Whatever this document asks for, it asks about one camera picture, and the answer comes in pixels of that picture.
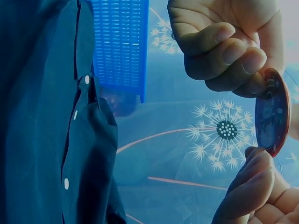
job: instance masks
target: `fingernail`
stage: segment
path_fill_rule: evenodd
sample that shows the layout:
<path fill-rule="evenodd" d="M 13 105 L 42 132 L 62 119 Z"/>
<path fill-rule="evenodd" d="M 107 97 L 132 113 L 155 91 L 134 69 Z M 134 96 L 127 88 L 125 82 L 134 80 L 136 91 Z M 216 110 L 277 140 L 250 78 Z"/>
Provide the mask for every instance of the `fingernail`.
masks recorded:
<path fill-rule="evenodd" d="M 271 173 L 273 170 L 273 167 L 267 168 L 265 171 L 259 172 L 258 174 L 254 175 L 252 178 L 250 178 L 247 183 L 248 184 L 255 184 L 259 182 L 261 179 L 263 179 L 266 175 Z"/>
<path fill-rule="evenodd" d="M 265 82 L 260 73 L 256 73 L 249 81 L 249 91 L 254 95 L 259 95 L 266 90 Z"/>
<path fill-rule="evenodd" d="M 226 39 L 230 38 L 234 33 L 235 30 L 227 30 L 227 29 L 218 30 L 215 35 L 215 40 L 217 43 L 221 43 Z"/>
<path fill-rule="evenodd" d="M 255 157 L 253 157 L 250 161 L 248 161 L 247 165 L 246 165 L 246 170 L 250 169 L 251 167 L 255 166 L 256 164 L 258 164 L 261 160 L 261 158 L 267 154 L 267 151 L 261 151 L 259 154 L 257 154 Z"/>
<path fill-rule="evenodd" d="M 239 44 L 232 44 L 223 52 L 223 62 L 227 65 L 231 65 L 237 59 L 239 59 L 245 52 L 246 50 L 243 46 L 240 46 Z"/>
<path fill-rule="evenodd" d="M 259 52 L 250 52 L 243 60 L 242 66 L 248 74 L 254 74 L 259 71 L 265 63 L 265 55 Z"/>

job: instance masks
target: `background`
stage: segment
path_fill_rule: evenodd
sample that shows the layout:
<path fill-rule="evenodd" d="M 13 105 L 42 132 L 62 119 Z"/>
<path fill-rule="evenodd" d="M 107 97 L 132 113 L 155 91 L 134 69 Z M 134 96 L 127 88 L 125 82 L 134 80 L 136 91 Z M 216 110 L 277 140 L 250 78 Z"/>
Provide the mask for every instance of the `background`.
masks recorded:
<path fill-rule="evenodd" d="M 167 0 L 150 0 L 149 5 L 146 103 L 104 90 L 119 125 L 114 177 L 129 224 L 208 224 L 244 163 L 244 149 L 256 145 L 255 100 L 212 92 L 190 79 L 172 38 Z M 284 79 L 293 102 L 299 101 L 298 7 L 294 0 L 282 7 Z M 216 131 L 223 120 L 237 130 L 231 141 Z M 299 186 L 298 146 L 287 139 L 275 158 L 293 186 Z"/>

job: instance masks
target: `person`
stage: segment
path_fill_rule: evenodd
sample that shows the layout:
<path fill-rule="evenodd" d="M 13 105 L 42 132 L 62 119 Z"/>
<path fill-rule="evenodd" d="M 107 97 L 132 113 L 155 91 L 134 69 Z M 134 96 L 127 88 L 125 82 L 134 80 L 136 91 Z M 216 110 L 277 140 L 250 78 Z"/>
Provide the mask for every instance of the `person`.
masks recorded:
<path fill-rule="evenodd" d="M 265 90 L 261 74 L 267 68 L 283 74 L 277 0 L 169 0 L 168 12 L 186 73 L 207 88 L 254 98 Z M 299 140 L 298 113 L 293 114 L 290 136 Z M 283 179 L 265 149 L 249 147 L 245 155 L 213 224 L 299 223 L 299 189 Z"/>
<path fill-rule="evenodd" d="M 0 223 L 122 224 L 84 0 L 0 0 Z"/>

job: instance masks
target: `finger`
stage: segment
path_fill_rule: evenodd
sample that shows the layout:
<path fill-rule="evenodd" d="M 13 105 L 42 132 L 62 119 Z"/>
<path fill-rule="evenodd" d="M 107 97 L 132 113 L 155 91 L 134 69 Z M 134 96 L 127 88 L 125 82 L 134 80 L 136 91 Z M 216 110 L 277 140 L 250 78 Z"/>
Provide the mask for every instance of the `finger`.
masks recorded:
<path fill-rule="evenodd" d="M 248 148 L 245 149 L 245 158 L 247 159 L 250 154 L 253 152 L 253 150 L 255 150 L 257 147 L 254 146 L 250 146 Z"/>
<path fill-rule="evenodd" d="M 264 79 L 261 74 L 257 72 L 248 82 L 234 90 L 233 93 L 244 98 L 255 98 L 264 92 L 265 89 Z"/>
<path fill-rule="evenodd" d="M 249 213 L 261 208 L 268 200 L 274 184 L 274 172 L 268 168 L 240 185 L 223 199 L 215 214 L 215 223 L 243 224 Z"/>
<path fill-rule="evenodd" d="M 255 217 L 263 224 L 277 223 L 284 215 L 281 210 L 268 203 L 255 212 Z"/>
<path fill-rule="evenodd" d="M 299 104 L 292 104 L 289 136 L 299 140 Z"/>
<path fill-rule="evenodd" d="M 259 48 L 250 47 L 247 52 L 230 65 L 220 76 L 207 80 L 206 85 L 213 91 L 234 91 L 246 84 L 265 64 L 266 54 Z M 264 82 L 252 86 L 254 92 L 264 91 Z"/>
<path fill-rule="evenodd" d="M 244 168 L 245 169 L 247 167 L 247 164 L 250 163 L 251 160 L 253 160 L 253 158 L 256 158 L 257 155 L 260 155 L 261 152 L 266 152 L 264 151 L 265 149 L 263 148 L 252 148 L 249 147 L 248 149 L 245 150 L 245 157 L 246 162 L 244 164 Z M 273 159 L 272 157 L 268 154 L 268 160 L 265 160 L 263 162 L 265 162 L 266 164 L 269 163 L 269 166 L 273 166 L 274 167 L 274 163 L 273 163 Z M 282 177 L 282 175 L 277 171 L 277 169 L 274 169 L 274 180 L 275 180 L 275 184 L 272 190 L 272 193 L 269 197 L 269 200 L 267 203 L 270 204 L 275 204 L 276 201 L 279 199 L 279 197 L 287 190 L 290 188 L 290 184 L 285 181 L 285 179 Z"/>
<path fill-rule="evenodd" d="M 263 224 L 257 217 L 252 217 L 252 219 L 249 220 L 248 224 Z"/>
<path fill-rule="evenodd" d="M 289 188 L 278 198 L 278 200 L 273 205 L 283 213 L 288 214 L 294 211 L 298 204 L 299 189 Z"/>
<path fill-rule="evenodd" d="M 275 184 L 273 191 L 269 197 L 267 203 L 276 204 L 279 198 L 290 188 L 290 184 L 285 181 L 282 175 L 276 170 L 275 171 Z"/>
<path fill-rule="evenodd" d="M 257 32 L 260 38 L 260 47 L 268 57 L 261 72 L 268 68 L 275 68 L 280 74 L 283 74 L 285 62 L 281 12 L 278 11 Z"/>
<path fill-rule="evenodd" d="M 186 23 L 173 23 L 172 27 L 178 45 L 187 57 L 205 54 L 235 33 L 234 26 L 227 22 L 210 25 L 199 32 Z"/>
<path fill-rule="evenodd" d="M 241 172 L 237 174 L 236 178 L 232 181 L 228 188 L 228 194 L 241 184 L 246 183 L 256 174 L 269 169 L 270 167 L 274 167 L 272 157 L 266 151 L 260 152 L 257 156 L 252 158 L 247 165 L 245 165 Z"/>
<path fill-rule="evenodd" d="M 185 56 L 186 73 L 196 80 L 214 79 L 246 53 L 246 48 L 241 40 L 229 38 L 207 54 L 197 57 Z"/>

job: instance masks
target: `white dandelion pattern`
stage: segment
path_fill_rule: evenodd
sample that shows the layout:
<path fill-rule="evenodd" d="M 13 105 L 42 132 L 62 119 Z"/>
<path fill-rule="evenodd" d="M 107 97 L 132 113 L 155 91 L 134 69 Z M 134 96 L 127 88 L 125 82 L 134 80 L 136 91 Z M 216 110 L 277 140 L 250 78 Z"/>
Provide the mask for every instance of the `white dandelion pattern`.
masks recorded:
<path fill-rule="evenodd" d="M 291 91 L 291 97 L 296 103 L 299 102 L 299 86 L 294 86 L 294 91 Z"/>
<path fill-rule="evenodd" d="M 182 54 L 181 49 L 174 39 L 170 22 L 161 18 L 152 8 L 149 9 L 159 19 L 157 26 L 150 31 L 150 36 L 153 38 L 152 45 L 170 55 Z"/>
<path fill-rule="evenodd" d="M 200 105 L 193 114 L 199 120 L 188 128 L 187 135 L 194 142 L 190 153 L 199 162 L 207 158 L 214 172 L 238 168 L 246 160 L 244 150 L 257 146 L 252 115 L 232 101 Z"/>
<path fill-rule="evenodd" d="M 299 162 L 299 158 L 298 158 L 298 156 L 295 155 L 294 152 L 291 152 L 291 153 L 290 153 L 290 157 L 287 157 L 286 159 L 287 159 L 287 160 L 293 160 L 293 161 L 296 162 L 296 163 Z"/>

